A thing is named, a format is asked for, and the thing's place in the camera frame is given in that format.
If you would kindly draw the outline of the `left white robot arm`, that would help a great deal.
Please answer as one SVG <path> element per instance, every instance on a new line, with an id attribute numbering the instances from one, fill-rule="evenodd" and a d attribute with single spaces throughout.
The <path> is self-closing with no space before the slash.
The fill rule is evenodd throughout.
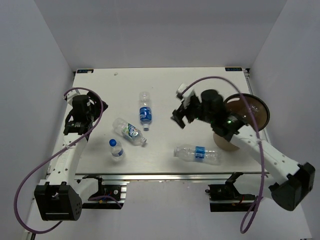
<path id="1" fill-rule="evenodd" d="M 92 91 L 80 94 L 72 90 L 66 99 L 72 108 L 64 122 L 62 152 L 49 177 L 34 190 L 44 221 L 76 221 L 89 197 L 99 200 L 106 193 L 106 187 L 96 178 L 76 180 L 75 175 L 94 124 L 99 122 L 108 105 Z"/>

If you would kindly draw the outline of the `clear bottle light blue label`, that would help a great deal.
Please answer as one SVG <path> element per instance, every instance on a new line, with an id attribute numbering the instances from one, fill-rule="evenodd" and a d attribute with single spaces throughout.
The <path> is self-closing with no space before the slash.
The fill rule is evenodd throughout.
<path id="1" fill-rule="evenodd" d="M 185 162 L 202 163 L 213 166 L 220 165 L 222 159 L 221 151 L 218 148 L 207 148 L 190 144 L 175 147 L 173 156 Z"/>

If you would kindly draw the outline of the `clear bottle dark blue label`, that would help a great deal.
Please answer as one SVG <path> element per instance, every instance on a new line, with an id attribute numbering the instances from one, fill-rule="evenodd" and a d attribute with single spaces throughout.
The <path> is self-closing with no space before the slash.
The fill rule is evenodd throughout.
<path id="1" fill-rule="evenodd" d="M 152 124 L 152 108 L 151 108 L 150 93 L 143 91 L 139 94 L 139 121 L 144 131 L 150 130 Z"/>

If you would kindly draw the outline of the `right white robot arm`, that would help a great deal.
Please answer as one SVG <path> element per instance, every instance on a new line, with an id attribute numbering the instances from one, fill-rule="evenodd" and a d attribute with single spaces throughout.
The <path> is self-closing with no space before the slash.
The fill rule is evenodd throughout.
<path id="1" fill-rule="evenodd" d="M 181 128 L 183 118 L 189 123 L 199 120 L 210 124 L 215 143 L 221 149 L 229 146 L 246 151 L 271 176 L 267 184 L 270 195 L 281 208 L 293 211 L 313 189 L 315 168 L 310 163 L 300 164 L 285 156 L 270 143 L 260 140 L 257 132 L 270 120 L 267 105 L 251 94 L 233 94 L 224 99 L 214 89 L 208 89 L 197 97 L 194 90 L 177 90 L 181 100 L 171 119 Z"/>

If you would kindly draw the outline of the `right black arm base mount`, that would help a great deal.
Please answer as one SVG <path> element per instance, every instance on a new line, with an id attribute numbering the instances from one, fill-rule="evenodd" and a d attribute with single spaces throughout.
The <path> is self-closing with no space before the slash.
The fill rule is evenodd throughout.
<path id="1" fill-rule="evenodd" d="M 212 213 L 246 212 L 254 202 L 256 196 L 241 194 L 234 183 L 243 175 L 234 172 L 223 184 L 210 184 L 205 192 L 209 196 L 210 211 Z"/>

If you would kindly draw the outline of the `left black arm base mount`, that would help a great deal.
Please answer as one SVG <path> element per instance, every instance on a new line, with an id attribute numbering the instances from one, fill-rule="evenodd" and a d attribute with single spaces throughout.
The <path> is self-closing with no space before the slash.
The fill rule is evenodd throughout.
<path id="1" fill-rule="evenodd" d="M 95 190 L 86 201 L 82 201 L 82 208 L 88 210 L 120 210 L 125 202 L 127 184 L 117 180 L 108 180 L 103 175 L 77 175 L 75 181 L 80 184 L 84 180 L 94 179 Z"/>

